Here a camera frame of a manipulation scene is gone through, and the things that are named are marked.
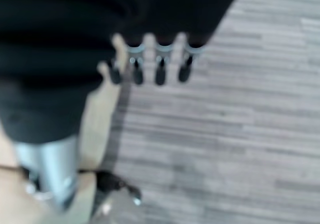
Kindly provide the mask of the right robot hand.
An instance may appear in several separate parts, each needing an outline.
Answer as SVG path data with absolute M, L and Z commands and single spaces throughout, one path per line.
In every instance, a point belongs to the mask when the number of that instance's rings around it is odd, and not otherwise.
M 173 42 L 186 34 L 178 79 L 235 0 L 0 0 L 0 122 L 14 144 L 27 192 L 57 211 L 77 193 L 78 137 L 88 95 L 121 82 L 112 37 L 120 34 L 133 81 L 144 81 L 143 39 L 155 38 L 157 85 L 166 79 Z

